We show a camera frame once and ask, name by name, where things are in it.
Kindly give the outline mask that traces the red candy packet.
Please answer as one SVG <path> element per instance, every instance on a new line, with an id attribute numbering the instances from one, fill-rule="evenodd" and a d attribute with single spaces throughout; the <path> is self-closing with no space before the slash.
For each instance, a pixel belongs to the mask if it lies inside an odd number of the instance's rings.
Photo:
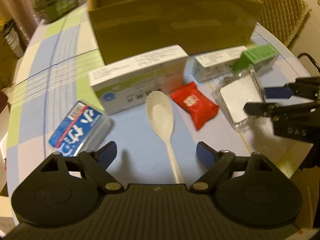
<path id="1" fill-rule="evenodd" d="M 203 95 L 195 82 L 190 82 L 170 93 L 170 98 L 190 114 L 197 131 L 206 122 L 215 118 L 219 111 L 219 105 Z"/>

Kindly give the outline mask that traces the blue labelled clear plastic case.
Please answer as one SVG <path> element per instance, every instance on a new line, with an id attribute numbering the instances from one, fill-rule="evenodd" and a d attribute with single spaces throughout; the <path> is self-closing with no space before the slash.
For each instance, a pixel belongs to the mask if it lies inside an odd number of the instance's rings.
<path id="1" fill-rule="evenodd" d="M 48 143 L 64 157 L 96 151 L 112 127 L 107 114 L 79 100 L 60 122 Z"/>

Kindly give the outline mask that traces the long white ointment box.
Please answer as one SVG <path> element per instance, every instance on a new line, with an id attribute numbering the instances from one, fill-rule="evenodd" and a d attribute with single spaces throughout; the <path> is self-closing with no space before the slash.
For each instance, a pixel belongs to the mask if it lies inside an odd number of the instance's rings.
<path id="1" fill-rule="evenodd" d="M 238 46 L 197 55 L 191 73 L 199 83 L 228 74 L 246 50 L 245 46 Z"/>

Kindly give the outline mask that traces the checkered tablecloth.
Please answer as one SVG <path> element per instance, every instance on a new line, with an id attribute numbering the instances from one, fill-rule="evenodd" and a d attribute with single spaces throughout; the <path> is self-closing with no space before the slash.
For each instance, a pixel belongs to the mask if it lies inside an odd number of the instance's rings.
<path id="1" fill-rule="evenodd" d="M 100 107 L 87 72 L 103 65 L 87 9 L 81 6 L 52 24 L 40 24 L 25 51 L 11 103 L 7 139 L 8 191 L 16 187 L 52 153 L 49 138 L 79 100 Z M 287 152 L 307 153 L 309 144 L 277 137 L 269 119 L 249 131 L 236 132 L 223 113 L 196 130 L 190 115 L 173 105 L 171 143 L 184 181 L 191 185 L 204 168 L 196 145 L 237 155 L 259 151 L 277 163 Z M 144 105 L 111 116 L 105 142 L 115 141 L 118 154 L 108 172 L 120 183 L 175 182 L 164 142 L 150 127 Z"/>

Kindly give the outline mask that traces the clear plastic box white pad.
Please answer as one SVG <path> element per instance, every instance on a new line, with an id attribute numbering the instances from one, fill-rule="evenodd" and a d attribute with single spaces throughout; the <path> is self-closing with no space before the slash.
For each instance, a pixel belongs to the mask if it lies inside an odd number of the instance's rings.
<path id="1" fill-rule="evenodd" d="M 255 119 L 248 115 L 244 106 L 248 102 L 265 102 L 264 89 L 252 66 L 237 72 L 232 76 L 225 77 L 213 90 L 214 101 L 231 127 L 237 132 L 249 129 Z"/>

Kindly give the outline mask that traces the green medicine box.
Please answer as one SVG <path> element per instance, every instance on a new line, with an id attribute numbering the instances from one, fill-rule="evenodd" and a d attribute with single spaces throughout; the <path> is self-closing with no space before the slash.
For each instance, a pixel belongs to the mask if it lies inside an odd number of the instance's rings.
<path id="1" fill-rule="evenodd" d="M 233 72 L 253 67 L 258 75 L 269 72 L 279 56 L 274 46 L 267 44 L 243 51 L 240 58 L 232 66 Z"/>

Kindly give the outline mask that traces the woven beige chair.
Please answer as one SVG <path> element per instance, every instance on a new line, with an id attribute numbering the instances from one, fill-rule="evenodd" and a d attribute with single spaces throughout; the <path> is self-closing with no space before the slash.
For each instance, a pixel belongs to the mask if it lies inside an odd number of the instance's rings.
<path id="1" fill-rule="evenodd" d="M 310 17 L 304 0 L 260 0 L 264 10 L 259 23 L 285 47 L 292 49 Z"/>

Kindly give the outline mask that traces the brown cardboard box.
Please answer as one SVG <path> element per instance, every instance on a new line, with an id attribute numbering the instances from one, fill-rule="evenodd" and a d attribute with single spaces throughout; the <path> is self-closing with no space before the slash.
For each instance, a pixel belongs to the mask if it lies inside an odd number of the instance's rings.
<path id="1" fill-rule="evenodd" d="M 245 45 L 260 0 L 87 0 L 106 64 L 172 45 L 187 54 Z"/>

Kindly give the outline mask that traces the white plastic spoon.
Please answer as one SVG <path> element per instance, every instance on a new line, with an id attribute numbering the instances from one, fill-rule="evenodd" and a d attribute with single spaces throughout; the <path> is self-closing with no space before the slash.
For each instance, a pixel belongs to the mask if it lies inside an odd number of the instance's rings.
<path id="1" fill-rule="evenodd" d="M 166 146 L 175 181 L 177 184 L 184 184 L 185 181 L 171 145 L 175 124 L 171 102 L 164 93 L 153 91 L 147 96 L 145 106 L 152 130 Z"/>

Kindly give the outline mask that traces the large white medicine box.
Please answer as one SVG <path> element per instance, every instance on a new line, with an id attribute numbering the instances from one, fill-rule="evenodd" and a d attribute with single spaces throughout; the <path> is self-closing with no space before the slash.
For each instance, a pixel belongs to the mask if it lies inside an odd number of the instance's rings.
<path id="1" fill-rule="evenodd" d="M 178 45 L 142 53 L 87 73 L 108 115 L 143 104 L 149 93 L 169 94 L 183 85 L 188 54 Z"/>

